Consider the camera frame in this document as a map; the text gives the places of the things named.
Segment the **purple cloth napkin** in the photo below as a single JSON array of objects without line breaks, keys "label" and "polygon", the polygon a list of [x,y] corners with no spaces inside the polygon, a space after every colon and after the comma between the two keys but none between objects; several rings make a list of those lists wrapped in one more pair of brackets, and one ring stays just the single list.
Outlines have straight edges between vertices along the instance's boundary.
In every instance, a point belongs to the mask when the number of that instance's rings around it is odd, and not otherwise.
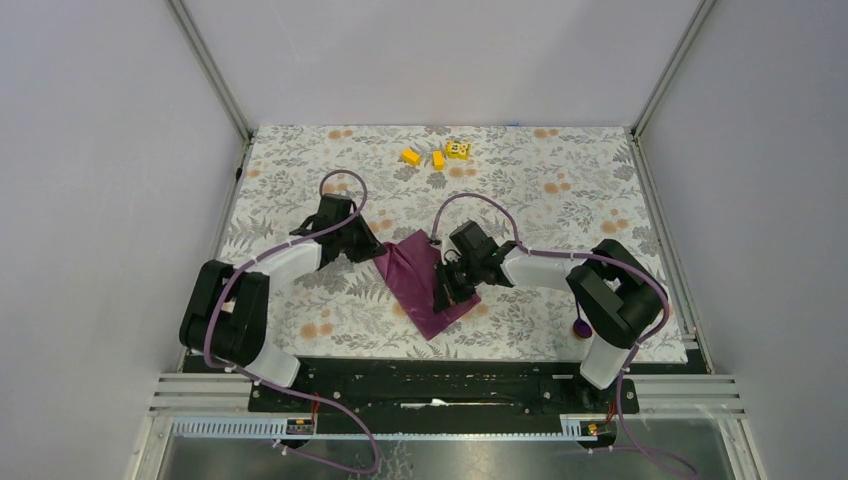
[{"label": "purple cloth napkin", "polygon": [[480,297],[474,294],[470,300],[443,311],[434,310],[435,265],[441,257],[424,231],[416,230],[400,242],[387,242],[384,247],[386,253],[374,258],[373,262],[390,292],[425,340],[432,340],[481,302]]}]

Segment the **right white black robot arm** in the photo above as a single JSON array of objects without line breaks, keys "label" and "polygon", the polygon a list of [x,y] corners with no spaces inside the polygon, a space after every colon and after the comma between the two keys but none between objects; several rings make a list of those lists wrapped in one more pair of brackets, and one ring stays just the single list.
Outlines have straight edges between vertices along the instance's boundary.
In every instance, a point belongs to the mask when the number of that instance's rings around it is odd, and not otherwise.
[{"label": "right white black robot arm", "polygon": [[647,339],[648,329],[669,316],[659,282],[618,241],[588,252],[533,250],[511,240],[497,243],[473,221],[455,229],[434,263],[434,309],[471,299],[480,284],[541,287],[572,294],[595,338],[573,386],[575,402],[597,412],[613,398],[612,384]]}]

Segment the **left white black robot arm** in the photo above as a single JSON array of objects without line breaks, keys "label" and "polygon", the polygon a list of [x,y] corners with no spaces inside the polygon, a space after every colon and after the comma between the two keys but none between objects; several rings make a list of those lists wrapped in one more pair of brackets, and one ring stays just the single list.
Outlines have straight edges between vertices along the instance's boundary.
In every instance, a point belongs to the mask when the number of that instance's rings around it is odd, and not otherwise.
[{"label": "left white black robot arm", "polygon": [[178,338],[193,351],[273,384],[272,398],[288,411],[309,401],[310,385],[299,377],[300,361],[266,337],[270,295],[344,255],[353,263],[387,252],[353,199],[321,196],[317,211],[289,233],[283,244],[238,268],[219,260],[204,263]]}]

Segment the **yellow block left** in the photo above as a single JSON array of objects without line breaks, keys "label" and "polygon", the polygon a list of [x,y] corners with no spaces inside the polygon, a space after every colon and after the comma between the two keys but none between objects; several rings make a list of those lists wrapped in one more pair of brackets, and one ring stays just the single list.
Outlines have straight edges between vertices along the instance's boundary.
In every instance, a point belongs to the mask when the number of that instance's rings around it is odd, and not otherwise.
[{"label": "yellow block left", "polygon": [[418,167],[421,162],[421,155],[411,149],[404,149],[400,155],[401,160],[413,167]]}]

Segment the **yellow block middle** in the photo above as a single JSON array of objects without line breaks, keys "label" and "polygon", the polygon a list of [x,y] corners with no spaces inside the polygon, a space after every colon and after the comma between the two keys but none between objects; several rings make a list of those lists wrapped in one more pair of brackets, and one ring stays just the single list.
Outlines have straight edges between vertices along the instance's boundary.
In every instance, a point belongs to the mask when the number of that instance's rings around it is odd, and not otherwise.
[{"label": "yellow block middle", "polygon": [[444,155],[441,151],[432,153],[432,166],[435,171],[442,171],[445,167]]}]

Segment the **purple plastic spoon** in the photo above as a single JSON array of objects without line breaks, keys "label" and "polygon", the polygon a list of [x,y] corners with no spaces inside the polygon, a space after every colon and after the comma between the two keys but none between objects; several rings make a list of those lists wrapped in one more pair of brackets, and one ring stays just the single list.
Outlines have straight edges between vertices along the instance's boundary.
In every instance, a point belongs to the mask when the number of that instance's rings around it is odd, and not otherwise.
[{"label": "purple plastic spoon", "polygon": [[593,336],[593,330],[590,324],[582,316],[582,308],[578,302],[575,302],[576,318],[572,324],[573,334],[581,339],[586,340]]}]

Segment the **yellow patterned block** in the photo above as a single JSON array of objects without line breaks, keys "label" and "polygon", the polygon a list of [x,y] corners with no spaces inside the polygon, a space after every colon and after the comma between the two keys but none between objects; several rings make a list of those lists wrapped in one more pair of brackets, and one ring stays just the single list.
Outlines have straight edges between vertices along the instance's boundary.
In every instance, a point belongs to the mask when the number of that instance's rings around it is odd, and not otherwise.
[{"label": "yellow patterned block", "polygon": [[451,159],[468,160],[471,145],[466,142],[448,141],[445,145],[445,154]]}]

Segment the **floral tablecloth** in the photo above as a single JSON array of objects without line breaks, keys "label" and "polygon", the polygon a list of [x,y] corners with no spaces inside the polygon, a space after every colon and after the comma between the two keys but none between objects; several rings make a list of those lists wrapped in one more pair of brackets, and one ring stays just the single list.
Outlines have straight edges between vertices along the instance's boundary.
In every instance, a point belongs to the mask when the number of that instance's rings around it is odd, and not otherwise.
[{"label": "floral tablecloth", "polygon": [[[471,145],[468,160],[445,154]],[[401,152],[421,155],[418,167]],[[441,151],[442,171],[432,166]],[[503,242],[544,250],[623,244],[658,280],[661,252],[622,128],[279,126],[260,128],[220,258],[241,264],[282,243],[321,193],[362,198],[375,236],[448,234],[472,220]],[[271,298],[268,334],[294,355],[380,359],[581,360],[573,296],[483,285],[481,302],[425,340],[372,263],[339,259]]]}]

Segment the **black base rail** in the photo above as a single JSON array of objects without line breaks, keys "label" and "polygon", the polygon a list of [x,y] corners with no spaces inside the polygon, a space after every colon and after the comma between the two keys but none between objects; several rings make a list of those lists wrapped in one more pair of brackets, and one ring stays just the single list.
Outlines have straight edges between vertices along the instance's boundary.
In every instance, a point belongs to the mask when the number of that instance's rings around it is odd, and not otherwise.
[{"label": "black base rail", "polygon": [[375,434],[547,434],[563,415],[640,411],[632,381],[597,390],[573,362],[305,357],[293,387],[339,402]]}]

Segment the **left aluminium frame post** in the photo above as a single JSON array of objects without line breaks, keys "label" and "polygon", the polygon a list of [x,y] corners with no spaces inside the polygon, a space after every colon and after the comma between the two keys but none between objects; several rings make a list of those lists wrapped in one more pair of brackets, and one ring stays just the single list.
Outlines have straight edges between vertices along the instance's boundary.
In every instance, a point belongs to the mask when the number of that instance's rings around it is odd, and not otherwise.
[{"label": "left aluminium frame post", "polygon": [[196,59],[201,73],[209,83],[214,96],[221,105],[230,124],[241,141],[243,143],[249,143],[253,138],[254,129],[250,126],[242,109],[238,105],[187,3],[183,0],[165,0],[164,4],[170,11],[178,29]]}]

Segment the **aluminium frame post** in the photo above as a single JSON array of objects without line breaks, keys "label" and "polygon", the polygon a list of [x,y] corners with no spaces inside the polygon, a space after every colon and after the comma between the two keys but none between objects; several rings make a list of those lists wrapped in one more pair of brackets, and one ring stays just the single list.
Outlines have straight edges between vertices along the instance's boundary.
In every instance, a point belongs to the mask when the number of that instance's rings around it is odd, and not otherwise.
[{"label": "aluminium frame post", "polygon": [[634,138],[639,138],[644,135],[653,116],[662,103],[663,98],[671,87],[671,84],[673,83],[675,76],[683,64],[688,52],[693,47],[700,31],[707,23],[709,16],[717,4],[717,0],[700,0],[698,2],[692,17],[675,46],[671,57],[663,68],[646,104],[631,127],[630,133]]},{"label": "aluminium frame post", "polygon": [[170,11],[178,29],[196,59],[201,73],[209,83],[214,96],[221,105],[230,124],[241,141],[243,143],[249,143],[253,138],[254,129],[250,126],[242,109],[238,105],[187,3],[183,0],[165,0],[164,4]]}]

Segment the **right aluminium frame post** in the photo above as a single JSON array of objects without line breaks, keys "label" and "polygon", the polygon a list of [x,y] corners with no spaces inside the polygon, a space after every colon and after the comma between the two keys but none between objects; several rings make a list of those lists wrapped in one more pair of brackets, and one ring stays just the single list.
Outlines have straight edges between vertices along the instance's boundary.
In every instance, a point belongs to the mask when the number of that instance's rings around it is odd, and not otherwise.
[{"label": "right aluminium frame post", "polygon": [[707,23],[709,16],[717,4],[717,0],[700,0],[698,2],[692,17],[675,46],[671,57],[663,68],[646,104],[631,127],[630,133],[634,138],[639,138],[644,135],[653,116],[662,103],[663,98],[671,87],[671,84],[673,83],[675,76],[683,64],[688,52],[693,47],[700,31]]}]

